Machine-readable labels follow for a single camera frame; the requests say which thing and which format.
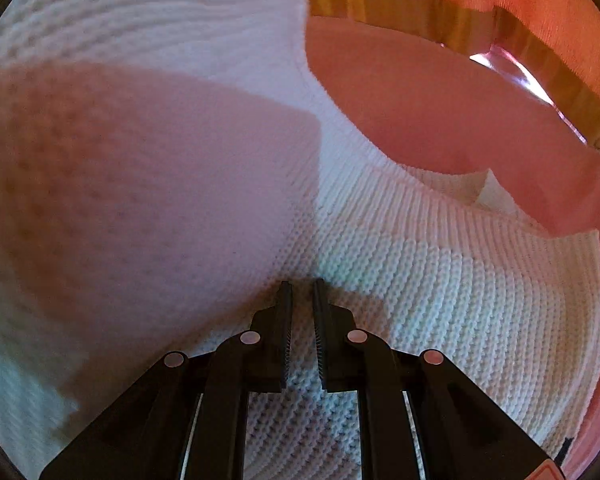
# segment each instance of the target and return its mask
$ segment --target textured white cloth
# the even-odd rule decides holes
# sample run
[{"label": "textured white cloth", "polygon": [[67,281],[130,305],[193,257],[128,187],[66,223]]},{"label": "textured white cloth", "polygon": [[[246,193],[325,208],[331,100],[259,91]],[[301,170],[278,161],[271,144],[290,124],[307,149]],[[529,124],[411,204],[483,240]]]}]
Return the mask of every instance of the textured white cloth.
[{"label": "textured white cloth", "polygon": [[0,20],[0,443],[28,478],[284,278],[289,388],[251,401],[246,478],[360,476],[354,396],[320,391],[313,276],[394,348],[448,354],[551,455],[576,436],[600,374],[597,233],[549,238],[490,173],[388,160],[310,73],[305,17],[14,0]]}]

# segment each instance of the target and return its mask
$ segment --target round screw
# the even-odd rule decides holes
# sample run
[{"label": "round screw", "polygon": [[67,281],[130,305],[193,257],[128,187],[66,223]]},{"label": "round screw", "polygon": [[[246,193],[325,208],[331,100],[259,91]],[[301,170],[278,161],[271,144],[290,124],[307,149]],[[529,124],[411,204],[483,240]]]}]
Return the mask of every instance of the round screw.
[{"label": "round screw", "polygon": [[427,350],[424,352],[424,360],[430,365],[441,365],[445,357],[438,350]]},{"label": "round screw", "polygon": [[165,366],[168,366],[169,368],[177,368],[178,366],[183,364],[184,357],[180,352],[171,352],[164,356],[162,362]]},{"label": "round screw", "polygon": [[352,330],[347,334],[347,339],[352,343],[363,343],[366,341],[366,332],[362,330]]},{"label": "round screw", "polygon": [[242,341],[245,345],[255,345],[258,341],[260,341],[260,334],[254,332],[253,330],[249,330],[240,336],[240,341]]}]

